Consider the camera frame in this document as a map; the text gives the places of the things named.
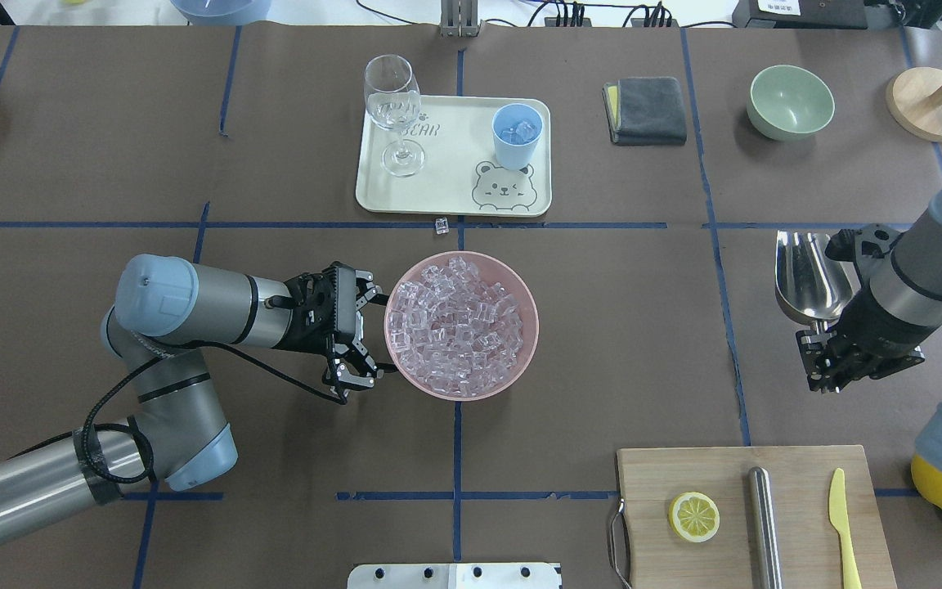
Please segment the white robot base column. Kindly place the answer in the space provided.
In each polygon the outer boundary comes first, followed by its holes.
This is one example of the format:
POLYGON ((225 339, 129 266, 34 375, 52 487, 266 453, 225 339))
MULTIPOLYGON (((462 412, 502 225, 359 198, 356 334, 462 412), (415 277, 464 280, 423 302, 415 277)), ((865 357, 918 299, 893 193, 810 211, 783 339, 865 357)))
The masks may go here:
POLYGON ((558 564, 546 562, 363 564, 348 588, 562 588, 558 564))

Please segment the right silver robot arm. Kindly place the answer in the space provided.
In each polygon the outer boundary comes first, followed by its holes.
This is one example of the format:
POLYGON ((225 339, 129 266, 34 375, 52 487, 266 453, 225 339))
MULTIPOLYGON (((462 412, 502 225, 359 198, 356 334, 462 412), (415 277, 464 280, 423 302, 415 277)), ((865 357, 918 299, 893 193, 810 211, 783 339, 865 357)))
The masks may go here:
MULTIPOLYGON (((795 271, 821 285, 824 263, 851 264, 859 288, 832 317, 808 317, 796 333, 809 388, 832 392, 919 365, 921 343, 942 327, 942 189, 908 230, 876 223, 823 236, 814 261, 795 271)), ((942 403, 915 452, 942 473, 942 403)))

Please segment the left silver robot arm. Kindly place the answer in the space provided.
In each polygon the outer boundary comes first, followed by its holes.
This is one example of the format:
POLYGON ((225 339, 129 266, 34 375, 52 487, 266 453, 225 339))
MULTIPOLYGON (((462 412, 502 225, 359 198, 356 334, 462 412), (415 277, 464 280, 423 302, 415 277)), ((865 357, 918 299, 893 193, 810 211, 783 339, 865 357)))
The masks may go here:
POLYGON ((336 405, 392 364, 363 343, 388 304, 373 273, 335 262, 285 282, 139 254, 121 273, 102 343, 127 373, 82 424, 0 463, 0 545, 123 498, 145 481, 183 492, 238 462, 205 348, 336 405))

